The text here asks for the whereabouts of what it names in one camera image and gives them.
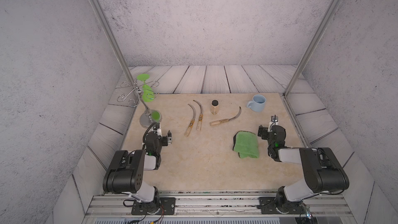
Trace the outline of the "green microfiber rag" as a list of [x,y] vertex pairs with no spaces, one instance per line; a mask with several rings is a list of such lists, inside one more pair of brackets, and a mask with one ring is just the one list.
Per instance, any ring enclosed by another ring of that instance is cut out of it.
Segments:
[[258,159],[260,156],[257,135],[248,131],[238,131],[233,138],[233,151],[241,159]]

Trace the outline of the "sickle wooden handle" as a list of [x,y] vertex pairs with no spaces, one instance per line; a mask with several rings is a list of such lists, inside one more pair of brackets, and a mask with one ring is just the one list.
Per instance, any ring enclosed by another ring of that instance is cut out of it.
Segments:
[[192,117],[192,119],[191,119],[191,121],[190,121],[190,123],[189,123],[189,125],[188,125],[188,127],[187,127],[187,129],[185,131],[185,133],[184,133],[185,137],[188,137],[190,135],[190,133],[192,131],[192,128],[193,128],[193,125],[194,125],[194,122],[195,122],[195,118],[196,118],[196,109],[195,109],[195,107],[192,106],[191,104],[188,104],[188,106],[190,106],[191,109],[193,110],[193,117]]
[[220,124],[223,124],[223,123],[230,122],[230,121],[238,118],[240,116],[240,114],[241,114],[241,107],[239,107],[239,111],[238,111],[236,116],[234,116],[232,118],[226,118],[226,119],[212,121],[212,122],[210,122],[210,126],[216,126],[216,125],[220,125]]
[[194,100],[194,102],[197,103],[197,104],[199,105],[199,107],[200,107],[200,114],[199,114],[199,118],[198,118],[197,130],[198,130],[198,131],[201,131],[202,123],[203,123],[203,106],[202,106],[202,104],[201,104],[199,101],[197,101],[197,100]]

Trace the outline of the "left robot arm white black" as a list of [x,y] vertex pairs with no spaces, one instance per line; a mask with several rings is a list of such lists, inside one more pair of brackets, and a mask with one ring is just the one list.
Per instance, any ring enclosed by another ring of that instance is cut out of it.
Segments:
[[143,149],[116,151],[103,179],[103,190],[127,195],[147,207],[147,211],[156,212],[161,204],[159,191],[144,182],[144,172],[159,169],[162,148],[171,143],[171,131],[166,136],[151,131],[144,134]]

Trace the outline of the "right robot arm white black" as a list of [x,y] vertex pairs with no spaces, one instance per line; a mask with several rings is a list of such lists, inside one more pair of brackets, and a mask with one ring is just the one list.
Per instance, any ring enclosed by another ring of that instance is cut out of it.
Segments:
[[277,191],[272,204],[279,213],[292,214],[305,199],[337,195],[349,188],[349,178],[330,148],[289,148],[285,145],[286,129],[279,125],[259,126],[258,136],[267,141],[268,156],[274,161],[302,166],[304,177]]

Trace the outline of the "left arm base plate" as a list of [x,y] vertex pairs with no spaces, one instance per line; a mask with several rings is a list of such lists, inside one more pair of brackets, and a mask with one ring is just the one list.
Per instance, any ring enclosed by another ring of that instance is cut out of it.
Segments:
[[175,198],[154,198],[152,202],[144,203],[133,201],[131,214],[136,215],[174,215],[176,199]]

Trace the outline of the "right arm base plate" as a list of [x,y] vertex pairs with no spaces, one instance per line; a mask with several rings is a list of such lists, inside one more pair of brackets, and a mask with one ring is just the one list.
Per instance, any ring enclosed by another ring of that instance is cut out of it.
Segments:
[[285,199],[260,197],[257,209],[261,214],[283,214],[283,215],[299,215],[303,214],[305,207],[302,202],[289,202]]

